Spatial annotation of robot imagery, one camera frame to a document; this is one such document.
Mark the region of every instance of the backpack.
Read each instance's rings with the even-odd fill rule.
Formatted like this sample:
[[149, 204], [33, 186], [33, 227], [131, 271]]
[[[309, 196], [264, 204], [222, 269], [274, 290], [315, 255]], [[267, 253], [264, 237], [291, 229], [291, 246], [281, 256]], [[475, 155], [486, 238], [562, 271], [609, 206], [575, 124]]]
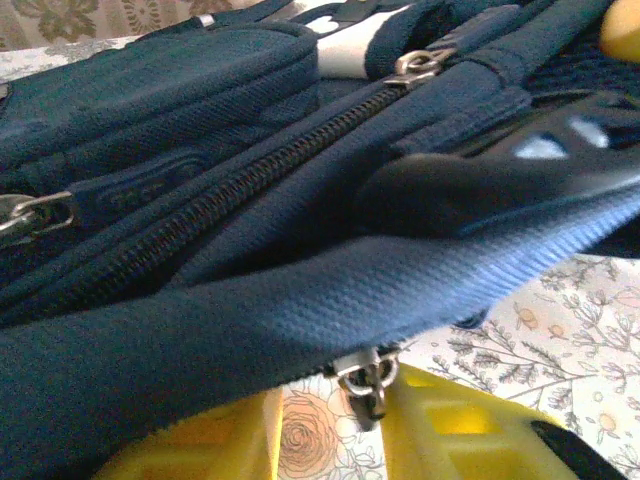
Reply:
[[0, 89], [0, 478], [78, 477], [337, 358], [473, 328], [576, 252], [637, 255], [640, 69], [598, 49], [609, 0], [266, 18], [287, 3]]

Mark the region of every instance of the zipper pull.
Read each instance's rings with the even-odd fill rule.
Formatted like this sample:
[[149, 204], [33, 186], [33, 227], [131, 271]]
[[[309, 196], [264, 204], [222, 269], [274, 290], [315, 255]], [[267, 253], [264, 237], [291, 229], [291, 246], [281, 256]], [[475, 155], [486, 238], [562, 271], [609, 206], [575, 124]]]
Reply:
[[519, 13], [519, 5], [487, 8], [424, 50], [400, 57], [395, 63], [396, 74], [384, 83], [413, 90], [444, 70], [444, 63], [454, 55], [468, 53], [506, 33]]
[[[0, 248], [27, 243], [34, 237], [71, 225], [74, 214], [68, 203], [70, 198], [70, 192], [40, 198], [0, 195]], [[58, 221], [56, 214], [64, 217], [63, 220]]]
[[325, 371], [338, 378], [364, 431], [375, 428], [386, 414], [385, 388], [398, 374], [399, 352], [395, 345], [362, 350], [335, 360]]

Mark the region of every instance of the zipper track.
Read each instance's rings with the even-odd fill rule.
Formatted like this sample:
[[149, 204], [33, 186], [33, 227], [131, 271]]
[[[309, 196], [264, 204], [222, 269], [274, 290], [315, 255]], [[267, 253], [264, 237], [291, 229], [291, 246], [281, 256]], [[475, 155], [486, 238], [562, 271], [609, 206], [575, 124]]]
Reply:
[[113, 254], [101, 274], [83, 278], [71, 288], [65, 288], [55, 301], [40, 311], [45, 317], [51, 317], [108, 303], [136, 279], [180, 253], [237, 208], [407, 93], [405, 88], [385, 88], [293, 143], [256, 160], [171, 215], [133, 248]]

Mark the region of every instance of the yellow object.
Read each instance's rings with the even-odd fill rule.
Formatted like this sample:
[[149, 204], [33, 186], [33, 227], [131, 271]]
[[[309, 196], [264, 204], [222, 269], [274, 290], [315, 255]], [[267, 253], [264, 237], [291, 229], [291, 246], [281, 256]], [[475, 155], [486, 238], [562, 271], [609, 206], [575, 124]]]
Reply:
[[640, 63], [640, 1], [617, 0], [604, 16], [600, 48], [610, 57]]
[[517, 403], [402, 365], [381, 422], [389, 480], [576, 480]]
[[[540, 412], [402, 365], [381, 422], [390, 480], [576, 480], [530, 428]], [[280, 390], [215, 408], [123, 450], [94, 480], [275, 480]]]
[[125, 448], [94, 480], [276, 480], [282, 392], [187, 418]]

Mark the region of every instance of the pocket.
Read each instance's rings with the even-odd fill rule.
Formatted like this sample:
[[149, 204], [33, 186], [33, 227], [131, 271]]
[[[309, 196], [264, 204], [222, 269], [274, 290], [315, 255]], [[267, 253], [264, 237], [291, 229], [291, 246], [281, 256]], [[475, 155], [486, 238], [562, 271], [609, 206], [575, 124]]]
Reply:
[[215, 165], [315, 109], [316, 82], [313, 34], [275, 23], [158, 36], [17, 80], [0, 194], [48, 195], [178, 146]]

